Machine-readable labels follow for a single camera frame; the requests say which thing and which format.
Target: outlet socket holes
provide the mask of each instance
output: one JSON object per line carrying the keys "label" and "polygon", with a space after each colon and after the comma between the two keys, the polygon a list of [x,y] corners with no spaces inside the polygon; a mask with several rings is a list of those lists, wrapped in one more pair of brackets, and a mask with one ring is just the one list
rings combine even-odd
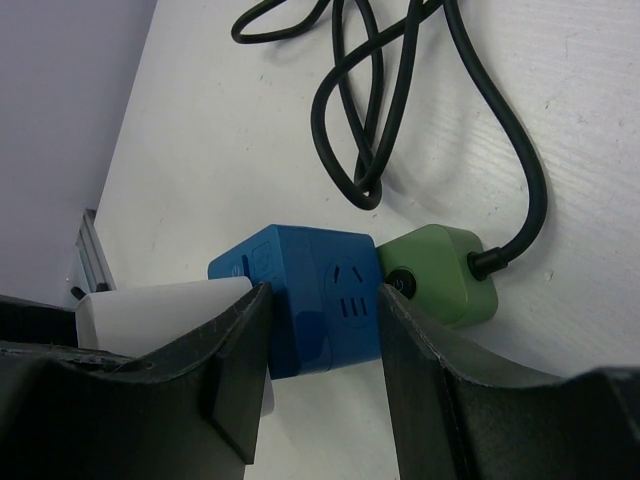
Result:
{"label": "outlet socket holes", "polygon": [[365,275],[349,258],[331,264],[325,275],[325,294],[329,305],[352,328],[366,326],[371,321],[369,314],[375,309],[375,305],[367,304]]}

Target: black cable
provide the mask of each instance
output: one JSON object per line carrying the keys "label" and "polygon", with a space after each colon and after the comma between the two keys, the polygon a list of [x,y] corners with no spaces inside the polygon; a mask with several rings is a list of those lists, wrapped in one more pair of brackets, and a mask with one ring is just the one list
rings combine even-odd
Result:
{"label": "black cable", "polygon": [[527,218],[517,235],[502,248],[494,248],[483,253],[469,255],[469,268],[478,279],[507,267],[509,262],[522,255],[536,239],[547,215],[547,184],[536,150],[531,140],[513,113],[504,97],[491,81],[482,66],[469,35],[467,34],[457,0],[444,0],[444,13],[449,24],[451,37],[469,76],[478,87],[487,105],[502,125],[507,137],[520,159],[529,189],[529,210]]}
{"label": "black cable", "polygon": [[[330,2],[330,0],[318,0],[311,13],[293,27],[269,33],[242,34],[244,28],[251,22],[285,1],[266,0],[246,12],[232,28],[233,38],[239,43],[262,43],[293,38],[309,31]],[[469,254],[468,264],[472,274],[478,280],[483,280],[491,273],[505,268],[509,262],[524,253],[536,239],[544,224],[547,212],[547,189],[544,172],[535,149],[518,118],[482,66],[465,30],[457,0],[427,0],[425,3],[422,3],[422,0],[411,0],[407,16],[382,32],[378,32],[369,0],[356,0],[356,4],[363,17],[368,40],[346,56],[342,18],[344,0],[334,0],[333,4],[335,67],[320,84],[311,108],[311,132],[320,160],[336,186],[355,206],[365,210],[372,210],[378,206],[382,197],[380,179],[395,145],[409,95],[416,56],[418,28],[421,22],[430,17],[441,5],[444,5],[449,30],[460,58],[513,144],[529,188],[527,218],[513,240],[501,248],[497,247],[486,252]],[[404,36],[404,40],[396,86],[380,142],[377,148],[374,148],[373,143],[379,123],[384,89],[382,48],[400,36]],[[356,65],[368,57],[372,59],[372,86],[363,127],[355,107],[348,76]],[[326,108],[329,97],[336,86],[340,90],[349,127],[358,147],[354,181],[349,179],[340,165],[327,135]]]}

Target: power outlet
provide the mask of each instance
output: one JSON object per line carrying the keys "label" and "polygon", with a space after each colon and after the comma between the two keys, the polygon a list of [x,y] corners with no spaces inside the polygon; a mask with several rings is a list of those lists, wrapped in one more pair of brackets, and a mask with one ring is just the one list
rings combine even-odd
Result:
{"label": "power outlet", "polygon": [[329,267],[325,277],[325,292],[335,313],[353,328],[362,328],[375,318],[375,305],[367,305],[365,276],[351,259],[343,258]]}
{"label": "power outlet", "polygon": [[380,356],[375,305],[383,279],[368,235],[271,225],[211,262],[208,275],[272,284],[273,378]]}
{"label": "power outlet", "polygon": [[468,230],[427,225],[378,247],[387,283],[445,325],[485,322],[498,309],[491,278],[476,280],[467,265],[483,250]]}

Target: blue cube socket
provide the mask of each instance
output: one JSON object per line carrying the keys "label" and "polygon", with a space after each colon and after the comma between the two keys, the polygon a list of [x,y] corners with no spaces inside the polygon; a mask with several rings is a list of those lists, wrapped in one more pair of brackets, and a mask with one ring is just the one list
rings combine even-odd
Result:
{"label": "blue cube socket", "polygon": [[273,378],[380,357],[376,293],[383,278],[368,235],[271,225],[212,261],[208,276],[273,286]]}

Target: cable strain relief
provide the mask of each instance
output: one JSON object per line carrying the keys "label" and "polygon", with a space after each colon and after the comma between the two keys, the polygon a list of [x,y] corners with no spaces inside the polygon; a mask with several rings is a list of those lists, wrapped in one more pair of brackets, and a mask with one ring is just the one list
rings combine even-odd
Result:
{"label": "cable strain relief", "polygon": [[489,275],[509,266],[500,247],[486,252],[472,252],[467,255],[467,265],[473,277],[479,282],[486,280]]}

